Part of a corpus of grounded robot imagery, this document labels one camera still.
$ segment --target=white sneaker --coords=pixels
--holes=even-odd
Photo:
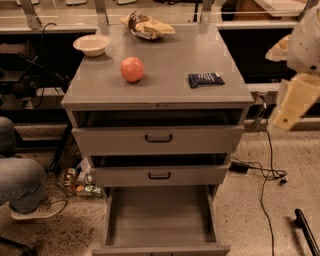
[[[58,199],[55,201],[50,201],[48,199],[40,202],[38,208],[28,214],[21,214],[11,210],[11,217],[15,220],[31,220],[31,219],[45,219],[50,218],[60,212],[65,205],[67,200]]]

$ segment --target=black cable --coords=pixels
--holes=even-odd
[[[262,168],[261,163],[259,162],[244,162],[239,160],[236,157],[230,157],[229,161],[231,163],[233,163],[233,161],[231,161],[232,159],[235,159],[236,161],[243,163],[243,164],[247,164],[248,168],[250,169],[255,169],[255,170],[260,170],[262,176],[264,177],[264,182],[261,188],[261,197],[260,197],[260,205],[261,208],[263,210],[264,215],[267,217],[268,219],[268,224],[269,224],[269,229],[270,229],[270,233],[271,233],[271,245],[272,245],[272,256],[274,256],[274,233],[273,233],[273,228],[272,228],[272,223],[271,223],[271,218],[264,206],[264,202],[263,202],[263,197],[264,197],[264,189],[265,189],[265,185],[267,183],[267,181],[272,181],[272,180],[277,180],[277,179],[283,179],[286,175],[287,172],[284,170],[276,170],[273,168],[273,148],[272,148],[272,143],[271,143],[271,137],[270,137],[270,133],[267,130],[267,136],[268,136],[268,142],[269,142],[269,147],[270,147],[270,169],[265,169]]]
[[[43,56],[43,60],[44,60],[44,66],[41,66],[39,64],[37,64],[37,66],[41,67],[44,70],[44,79],[43,79],[43,87],[42,87],[40,100],[39,100],[38,104],[34,107],[34,109],[38,108],[42,103],[43,95],[44,95],[44,88],[46,87],[45,85],[46,85],[46,82],[47,82],[47,58],[46,58],[46,54],[45,54],[45,50],[44,50],[43,38],[44,38],[44,32],[45,32],[46,28],[49,25],[56,26],[57,24],[50,22],[50,23],[47,23],[42,29],[42,33],[41,33],[41,51],[42,51],[42,56]]]

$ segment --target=gray drawer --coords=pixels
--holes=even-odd
[[[74,128],[87,156],[234,152],[242,126]]]
[[[92,255],[225,256],[206,186],[114,188],[103,245]]]
[[[222,184],[227,165],[143,166],[91,168],[101,187]]]

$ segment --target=terrazzo floor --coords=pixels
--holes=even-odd
[[[288,182],[267,181],[263,202],[271,221],[275,256],[312,255],[301,229],[294,224],[300,208],[320,244],[320,129],[293,131],[271,136],[273,167],[286,170]],[[241,161],[260,162],[270,168],[266,133],[247,131],[233,156]],[[30,153],[45,168],[52,153]],[[52,174],[48,194],[66,197]],[[272,238],[268,219],[261,207],[264,178],[258,170],[247,174],[229,172],[214,200],[216,227],[222,244],[231,246],[228,256],[271,256]],[[8,205],[0,207],[0,235],[31,247],[39,256],[87,256],[102,243],[105,202],[100,198],[69,196],[68,205],[46,220],[15,221]],[[20,255],[0,246],[1,256]]]

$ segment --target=white bowl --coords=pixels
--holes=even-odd
[[[73,42],[73,47],[82,51],[86,56],[96,57],[104,53],[110,39],[104,35],[82,36]]]

